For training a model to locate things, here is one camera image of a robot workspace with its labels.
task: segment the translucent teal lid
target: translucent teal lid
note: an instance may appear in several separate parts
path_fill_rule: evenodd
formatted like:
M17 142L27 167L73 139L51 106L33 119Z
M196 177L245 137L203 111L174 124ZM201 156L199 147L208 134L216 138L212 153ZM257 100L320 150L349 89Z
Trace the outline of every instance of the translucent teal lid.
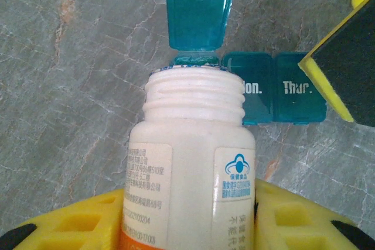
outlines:
M223 44L232 0L166 0L169 45L213 51Z
M244 83L244 125L290 122L308 124L326 117L326 101L298 63L306 53L232 52L223 66Z
M244 83L243 124L273 121L273 59L261 52L232 52L223 57L223 66Z

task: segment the bottle label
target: bottle label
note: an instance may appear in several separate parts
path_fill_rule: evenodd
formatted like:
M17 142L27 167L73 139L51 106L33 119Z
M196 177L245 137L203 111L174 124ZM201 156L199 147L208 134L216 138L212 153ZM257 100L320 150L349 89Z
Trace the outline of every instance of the bottle label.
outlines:
M165 249L172 147L129 143L120 249Z
M255 150L216 149L212 249L252 250L254 185Z

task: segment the gray marble surface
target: gray marble surface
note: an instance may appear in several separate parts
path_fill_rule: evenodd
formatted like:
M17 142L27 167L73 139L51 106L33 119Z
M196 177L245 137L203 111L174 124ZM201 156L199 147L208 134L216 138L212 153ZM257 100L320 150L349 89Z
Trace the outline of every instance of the gray marble surface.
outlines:
M350 0L233 0L220 54L310 50ZM151 70L168 64L165 0L0 0L0 233L124 184ZM257 176L375 236L375 129L251 126Z

